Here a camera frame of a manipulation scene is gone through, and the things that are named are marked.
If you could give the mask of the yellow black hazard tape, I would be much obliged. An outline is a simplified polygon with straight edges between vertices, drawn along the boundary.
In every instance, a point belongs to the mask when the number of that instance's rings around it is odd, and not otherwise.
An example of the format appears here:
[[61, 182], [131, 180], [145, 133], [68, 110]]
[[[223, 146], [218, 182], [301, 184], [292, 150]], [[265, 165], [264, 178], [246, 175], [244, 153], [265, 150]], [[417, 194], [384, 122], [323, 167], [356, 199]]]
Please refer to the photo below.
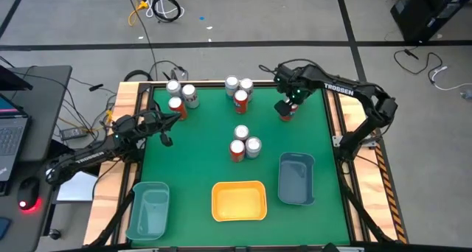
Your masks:
[[389, 206], [390, 214], [392, 217], [392, 222], [394, 226], [394, 230], [396, 233], [397, 240], [399, 242], [407, 244], [408, 237], [406, 229], [404, 228], [404, 222], [401, 214], [400, 207], [398, 205], [398, 199], [395, 191], [394, 181], [392, 180], [392, 176], [390, 170], [387, 166], [388, 162], [383, 153], [382, 146], [377, 143], [375, 145], [375, 156], [378, 162], [381, 178], [383, 181], [384, 191], [386, 193], [386, 199]]

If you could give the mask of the black desk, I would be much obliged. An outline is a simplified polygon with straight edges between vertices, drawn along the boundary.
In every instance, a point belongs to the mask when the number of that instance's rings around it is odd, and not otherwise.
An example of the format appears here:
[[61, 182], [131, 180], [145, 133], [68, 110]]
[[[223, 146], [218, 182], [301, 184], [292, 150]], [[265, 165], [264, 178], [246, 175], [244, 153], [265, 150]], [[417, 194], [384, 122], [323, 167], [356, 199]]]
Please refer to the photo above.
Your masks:
[[[72, 73], [71, 66], [36, 66], [12, 70], [33, 86], [31, 91], [6, 93], [6, 97], [24, 109], [31, 117], [31, 125], [22, 145], [19, 162], [10, 179], [9, 193], [0, 196], [0, 217], [10, 220], [10, 226], [0, 239], [0, 252], [33, 252], [44, 232], [52, 187], [45, 181], [45, 161], [52, 152], [51, 141], [60, 112], [65, 87]], [[29, 177], [39, 183], [38, 204], [23, 211], [17, 203], [20, 183]]]

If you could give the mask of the white Spindrift can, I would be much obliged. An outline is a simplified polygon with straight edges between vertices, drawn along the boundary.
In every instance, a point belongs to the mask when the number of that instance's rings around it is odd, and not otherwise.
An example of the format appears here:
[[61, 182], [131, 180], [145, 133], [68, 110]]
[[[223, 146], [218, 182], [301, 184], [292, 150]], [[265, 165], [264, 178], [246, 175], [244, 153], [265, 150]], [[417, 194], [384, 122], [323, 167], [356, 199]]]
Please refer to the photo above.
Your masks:
[[225, 79], [224, 84], [226, 89], [226, 95], [228, 96], [228, 98], [232, 98], [235, 92], [239, 89], [240, 81], [236, 76], [229, 75]]
[[262, 149], [261, 140], [257, 137], [252, 136], [246, 140], [246, 157], [253, 159], [256, 158]]
[[178, 80], [169, 80], [166, 90], [171, 97], [181, 97], [181, 83]]

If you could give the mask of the black power adapter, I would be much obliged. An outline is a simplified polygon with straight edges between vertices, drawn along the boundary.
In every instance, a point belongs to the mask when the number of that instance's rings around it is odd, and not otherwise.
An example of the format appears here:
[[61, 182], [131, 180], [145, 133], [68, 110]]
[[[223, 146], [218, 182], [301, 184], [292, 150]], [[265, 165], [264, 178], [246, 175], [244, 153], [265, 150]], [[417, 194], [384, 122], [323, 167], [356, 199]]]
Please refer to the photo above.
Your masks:
[[86, 137], [88, 132], [80, 127], [73, 127], [60, 131], [60, 137], [63, 141]]

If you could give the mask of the black computer mouse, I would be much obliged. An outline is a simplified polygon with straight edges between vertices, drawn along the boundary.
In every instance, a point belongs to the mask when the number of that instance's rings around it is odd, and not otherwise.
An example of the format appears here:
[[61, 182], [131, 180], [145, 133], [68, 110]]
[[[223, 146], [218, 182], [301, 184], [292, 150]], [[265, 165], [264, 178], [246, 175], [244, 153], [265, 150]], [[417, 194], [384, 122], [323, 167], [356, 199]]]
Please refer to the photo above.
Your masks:
[[23, 213], [34, 212], [41, 205], [40, 180], [37, 177], [24, 179], [18, 188], [17, 203]]

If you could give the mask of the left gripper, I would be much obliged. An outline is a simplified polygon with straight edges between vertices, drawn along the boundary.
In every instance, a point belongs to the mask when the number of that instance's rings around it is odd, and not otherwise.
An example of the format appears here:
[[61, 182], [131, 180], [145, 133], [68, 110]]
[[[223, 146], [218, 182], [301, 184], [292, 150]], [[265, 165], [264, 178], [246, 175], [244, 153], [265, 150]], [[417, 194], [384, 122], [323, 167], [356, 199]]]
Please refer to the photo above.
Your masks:
[[[148, 111], [142, 116], [142, 129], [146, 132], [158, 132], [162, 127], [172, 127], [181, 118], [180, 113], [162, 113], [160, 111]], [[173, 140], [165, 133], [160, 134], [161, 143], [165, 147], [173, 145]]]

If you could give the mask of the black monitor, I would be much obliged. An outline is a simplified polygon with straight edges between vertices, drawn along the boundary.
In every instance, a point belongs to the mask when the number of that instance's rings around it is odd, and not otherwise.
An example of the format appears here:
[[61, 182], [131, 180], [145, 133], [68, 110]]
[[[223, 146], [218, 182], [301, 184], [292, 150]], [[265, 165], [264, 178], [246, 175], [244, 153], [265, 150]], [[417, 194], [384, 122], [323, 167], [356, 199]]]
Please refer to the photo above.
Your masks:
[[26, 91], [32, 89], [33, 86], [27, 81], [0, 65], [0, 91]]

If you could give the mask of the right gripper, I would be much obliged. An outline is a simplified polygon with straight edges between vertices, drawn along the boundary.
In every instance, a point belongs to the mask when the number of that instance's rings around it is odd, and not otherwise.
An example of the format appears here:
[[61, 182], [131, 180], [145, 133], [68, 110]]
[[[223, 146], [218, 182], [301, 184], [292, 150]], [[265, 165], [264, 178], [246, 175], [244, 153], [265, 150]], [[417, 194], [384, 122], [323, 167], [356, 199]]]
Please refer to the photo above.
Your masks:
[[285, 64], [279, 64], [275, 68], [274, 82], [277, 84], [277, 91], [290, 100], [288, 102], [280, 100], [274, 105], [280, 116], [291, 116], [293, 103], [303, 103], [316, 91], [311, 78], [316, 69], [317, 65], [314, 62], [294, 69]]

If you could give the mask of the yellow plastic bin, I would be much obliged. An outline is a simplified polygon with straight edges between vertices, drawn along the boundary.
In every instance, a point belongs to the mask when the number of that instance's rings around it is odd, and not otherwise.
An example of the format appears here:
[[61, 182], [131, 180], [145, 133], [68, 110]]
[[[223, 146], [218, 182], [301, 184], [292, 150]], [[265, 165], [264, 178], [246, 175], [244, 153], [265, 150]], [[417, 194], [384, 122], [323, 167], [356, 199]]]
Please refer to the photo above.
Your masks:
[[217, 222], [263, 220], [266, 188], [260, 181], [218, 182], [212, 187], [211, 207]]

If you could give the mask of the black laptop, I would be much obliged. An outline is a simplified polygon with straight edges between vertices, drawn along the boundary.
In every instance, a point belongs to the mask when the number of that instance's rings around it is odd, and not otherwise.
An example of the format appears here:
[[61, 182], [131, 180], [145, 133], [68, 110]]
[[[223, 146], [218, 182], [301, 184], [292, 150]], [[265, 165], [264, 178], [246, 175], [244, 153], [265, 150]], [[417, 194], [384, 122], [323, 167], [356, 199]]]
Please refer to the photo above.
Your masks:
[[0, 94], [0, 182], [10, 179], [30, 117]]

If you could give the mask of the blue pad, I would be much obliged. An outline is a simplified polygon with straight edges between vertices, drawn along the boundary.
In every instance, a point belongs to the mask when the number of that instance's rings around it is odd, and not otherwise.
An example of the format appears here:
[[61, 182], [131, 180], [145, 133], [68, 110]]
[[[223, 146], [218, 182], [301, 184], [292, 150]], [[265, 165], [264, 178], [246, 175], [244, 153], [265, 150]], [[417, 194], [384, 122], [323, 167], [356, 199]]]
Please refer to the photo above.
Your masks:
[[12, 221], [9, 218], [0, 217], [0, 241], [4, 239], [4, 236], [10, 228], [11, 222]]

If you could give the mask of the translucent teal plastic bin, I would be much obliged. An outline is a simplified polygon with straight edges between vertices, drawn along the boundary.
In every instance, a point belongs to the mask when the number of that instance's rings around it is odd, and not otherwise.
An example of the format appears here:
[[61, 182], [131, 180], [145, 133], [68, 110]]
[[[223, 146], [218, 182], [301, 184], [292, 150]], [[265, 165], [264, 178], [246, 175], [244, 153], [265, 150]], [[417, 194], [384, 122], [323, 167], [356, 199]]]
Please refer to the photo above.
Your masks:
[[139, 182], [133, 187], [133, 208], [125, 235], [132, 241], [153, 241], [166, 231], [170, 189], [163, 182]]

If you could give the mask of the grey-blue plastic bin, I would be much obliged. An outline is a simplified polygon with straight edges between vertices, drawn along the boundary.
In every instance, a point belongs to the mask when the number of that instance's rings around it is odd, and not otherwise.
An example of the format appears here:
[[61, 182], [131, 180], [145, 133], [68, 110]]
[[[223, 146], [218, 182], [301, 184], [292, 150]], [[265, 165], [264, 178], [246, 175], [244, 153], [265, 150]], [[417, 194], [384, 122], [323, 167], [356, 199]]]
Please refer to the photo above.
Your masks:
[[280, 156], [278, 197], [286, 204], [314, 204], [313, 166], [315, 159], [306, 153], [283, 153]]

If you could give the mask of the silver Diet Coke can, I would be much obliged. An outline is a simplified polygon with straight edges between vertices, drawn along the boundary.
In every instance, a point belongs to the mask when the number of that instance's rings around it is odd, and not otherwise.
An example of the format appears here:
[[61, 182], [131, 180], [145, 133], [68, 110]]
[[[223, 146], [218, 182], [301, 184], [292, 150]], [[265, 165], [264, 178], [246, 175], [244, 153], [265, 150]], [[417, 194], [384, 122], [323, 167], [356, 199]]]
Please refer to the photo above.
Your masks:
[[184, 98], [184, 103], [188, 108], [197, 108], [199, 106], [197, 89], [192, 84], [186, 84], [182, 90], [182, 96]]
[[237, 140], [241, 140], [242, 142], [245, 142], [247, 138], [249, 137], [249, 129], [245, 125], [238, 125], [234, 129], [234, 138]]
[[240, 90], [244, 90], [248, 94], [248, 101], [251, 102], [254, 93], [253, 81], [249, 78], [243, 78], [240, 80]]

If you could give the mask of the black frame brace strut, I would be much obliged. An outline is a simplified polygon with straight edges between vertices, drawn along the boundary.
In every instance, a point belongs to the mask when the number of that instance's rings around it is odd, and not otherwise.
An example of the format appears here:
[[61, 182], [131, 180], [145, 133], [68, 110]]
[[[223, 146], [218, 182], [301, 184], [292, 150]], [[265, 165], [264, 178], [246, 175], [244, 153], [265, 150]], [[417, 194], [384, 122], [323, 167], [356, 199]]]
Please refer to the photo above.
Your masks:
[[131, 201], [134, 199], [134, 195], [135, 193], [133, 190], [127, 193], [125, 199], [118, 206], [118, 209], [116, 210], [114, 216], [111, 218], [107, 226], [100, 232], [98, 238], [96, 238], [91, 244], [88, 245], [89, 248], [103, 246], [107, 242], [108, 238], [112, 235], [118, 223], [121, 222], [123, 214], [130, 205]]
[[393, 242], [393, 239], [385, 235], [385, 233], [381, 230], [381, 228], [375, 223], [375, 221], [370, 217], [368, 212], [365, 210], [362, 203], [357, 199], [354, 195], [353, 191], [347, 184], [347, 181], [344, 175], [341, 175], [341, 190], [343, 195], [347, 197], [347, 199], [352, 203], [355, 210], [358, 212], [358, 216], [361, 220], [365, 222], [367, 228], [372, 232], [374, 237], [377, 239], [379, 243], [384, 242]]

